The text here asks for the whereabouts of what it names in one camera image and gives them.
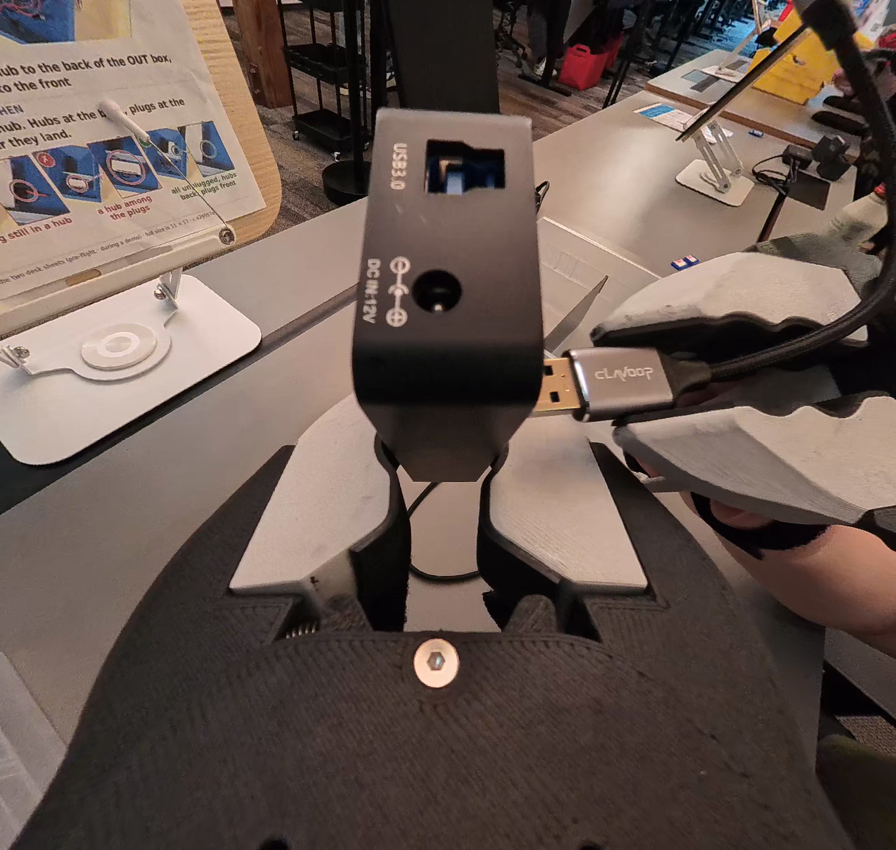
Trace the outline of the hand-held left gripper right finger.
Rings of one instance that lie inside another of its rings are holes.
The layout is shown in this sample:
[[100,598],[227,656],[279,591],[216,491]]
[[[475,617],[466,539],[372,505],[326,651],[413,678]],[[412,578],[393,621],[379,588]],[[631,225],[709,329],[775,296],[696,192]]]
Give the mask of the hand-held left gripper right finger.
[[491,479],[497,537],[552,583],[585,594],[642,595],[648,581],[584,426],[526,420]]

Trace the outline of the yellow storage bin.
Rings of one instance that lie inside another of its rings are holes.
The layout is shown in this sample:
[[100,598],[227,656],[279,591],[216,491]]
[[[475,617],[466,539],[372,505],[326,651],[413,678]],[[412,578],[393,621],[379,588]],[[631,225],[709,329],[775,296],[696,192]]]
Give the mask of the yellow storage bin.
[[[776,39],[783,43],[802,27],[802,21],[792,1],[789,1],[781,16]],[[757,50],[748,74],[755,72],[769,56],[767,49]],[[809,29],[767,72],[756,79],[753,87],[797,105],[805,105],[833,81],[838,68],[835,53],[825,49],[817,34]]]

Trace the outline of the red storage bin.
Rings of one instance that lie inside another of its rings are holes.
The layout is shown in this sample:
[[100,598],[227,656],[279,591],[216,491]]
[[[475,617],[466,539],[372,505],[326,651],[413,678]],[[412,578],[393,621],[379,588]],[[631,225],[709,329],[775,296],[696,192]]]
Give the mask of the red storage bin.
[[591,49],[577,43],[566,48],[557,81],[576,91],[597,86],[605,73],[616,64],[623,43],[623,35],[615,35]]

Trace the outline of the black usb hub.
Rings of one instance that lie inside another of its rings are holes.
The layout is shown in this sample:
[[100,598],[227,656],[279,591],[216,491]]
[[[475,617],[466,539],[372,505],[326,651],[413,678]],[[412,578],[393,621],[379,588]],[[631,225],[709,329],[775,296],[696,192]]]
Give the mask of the black usb hub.
[[532,124],[521,117],[377,114],[353,388],[416,482],[476,482],[539,397],[532,153]]

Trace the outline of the person's right hand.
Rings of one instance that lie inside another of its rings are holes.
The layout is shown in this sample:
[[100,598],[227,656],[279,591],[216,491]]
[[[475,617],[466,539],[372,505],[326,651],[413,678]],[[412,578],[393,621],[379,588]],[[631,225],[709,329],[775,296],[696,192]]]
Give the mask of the person's right hand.
[[[716,500],[711,507],[719,520],[734,527],[776,521]],[[714,533],[731,557],[791,612],[894,658],[895,553],[867,531],[829,527],[805,547],[766,551],[762,560]]]

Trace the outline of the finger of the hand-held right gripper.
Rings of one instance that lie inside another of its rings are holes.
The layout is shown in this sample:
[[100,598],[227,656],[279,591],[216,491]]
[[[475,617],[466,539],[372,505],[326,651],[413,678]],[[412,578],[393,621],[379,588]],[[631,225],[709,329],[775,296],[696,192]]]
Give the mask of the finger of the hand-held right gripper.
[[632,418],[613,435],[678,491],[770,520],[894,535],[890,396],[848,396],[787,413],[721,404]]
[[596,347],[726,362],[804,337],[858,305],[881,269],[864,251],[833,265],[733,252],[660,278],[590,333]]

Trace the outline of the white tablet stand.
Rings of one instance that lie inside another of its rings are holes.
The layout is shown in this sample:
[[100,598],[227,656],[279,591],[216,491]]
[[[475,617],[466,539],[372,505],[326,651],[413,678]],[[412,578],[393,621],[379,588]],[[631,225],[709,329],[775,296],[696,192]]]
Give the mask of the white tablet stand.
[[760,78],[749,71],[750,59],[745,58],[744,71],[733,73],[733,81],[722,77],[719,67],[728,59],[728,51],[706,52],[653,79],[648,89],[682,112],[675,123],[681,129],[678,141],[692,143],[698,154],[678,174],[677,181],[727,206],[738,207],[754,184],[727,134],[728,123],[805,148],[821,136],[805,105],[756,88]]

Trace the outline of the printed paper sheet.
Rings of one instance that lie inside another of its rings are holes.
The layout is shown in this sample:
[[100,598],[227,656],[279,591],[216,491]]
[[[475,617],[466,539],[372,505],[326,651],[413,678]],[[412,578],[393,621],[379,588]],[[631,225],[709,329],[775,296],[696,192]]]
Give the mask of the printed paper sheet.
[[[633,113],[649,119],[652,122],[674,130],[677,134],[684,132],[691,123],[697,120],[701,113],[689,113],[677,107],[664,103],[645,105],[633,110]],[[700,129],[702,137],[710,145],[717,143],[718,138],[712,133],[713,127],[717,128],[726,139],[732,139],[734,132],[722,127],[717,121],[706,123]]]

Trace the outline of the instruction poster board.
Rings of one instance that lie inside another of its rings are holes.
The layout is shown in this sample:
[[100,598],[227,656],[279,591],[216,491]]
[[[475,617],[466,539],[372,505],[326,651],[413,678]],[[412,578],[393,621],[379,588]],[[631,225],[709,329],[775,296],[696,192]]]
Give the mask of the instruction poster board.
[[273,206],[208,0],[1,0],[2,302]]

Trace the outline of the black webcam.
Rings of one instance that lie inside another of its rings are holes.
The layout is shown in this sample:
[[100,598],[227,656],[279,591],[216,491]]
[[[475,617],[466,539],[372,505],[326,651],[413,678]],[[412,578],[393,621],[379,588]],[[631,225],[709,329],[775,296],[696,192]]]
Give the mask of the black webcam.
[[825,135],[812,148],[789,143],[779,155],[757,162],[752,175],[780,194],[823,208],[829,186],[850,167],[847,150],[838,135]]

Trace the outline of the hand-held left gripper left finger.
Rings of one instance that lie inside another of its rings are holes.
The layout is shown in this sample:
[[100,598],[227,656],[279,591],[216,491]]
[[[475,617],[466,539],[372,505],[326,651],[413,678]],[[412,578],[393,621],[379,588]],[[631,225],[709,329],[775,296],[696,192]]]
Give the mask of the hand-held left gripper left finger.
[[237,595],[384,595],[406,575],[397,466],[354,396],[299,437],[230,580]]

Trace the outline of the black rolling cart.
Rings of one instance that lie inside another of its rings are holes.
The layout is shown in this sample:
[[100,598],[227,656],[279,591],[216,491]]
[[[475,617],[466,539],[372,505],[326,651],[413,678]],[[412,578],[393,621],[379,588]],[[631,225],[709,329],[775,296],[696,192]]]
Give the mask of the black rolling cart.
[[289,78],[292,134],[331,155],[351,157],[355,136],[366,150],[368,114],[365,5],[356,2],[359,37],[350,69],[343,0],[275,0],[283,60]]

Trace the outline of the black panel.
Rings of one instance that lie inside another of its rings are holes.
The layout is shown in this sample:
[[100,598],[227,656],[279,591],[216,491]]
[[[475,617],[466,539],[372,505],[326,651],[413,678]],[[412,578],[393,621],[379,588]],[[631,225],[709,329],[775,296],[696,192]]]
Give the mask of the black panel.
[[492,0],[381,0],[402,109],[499,114]]

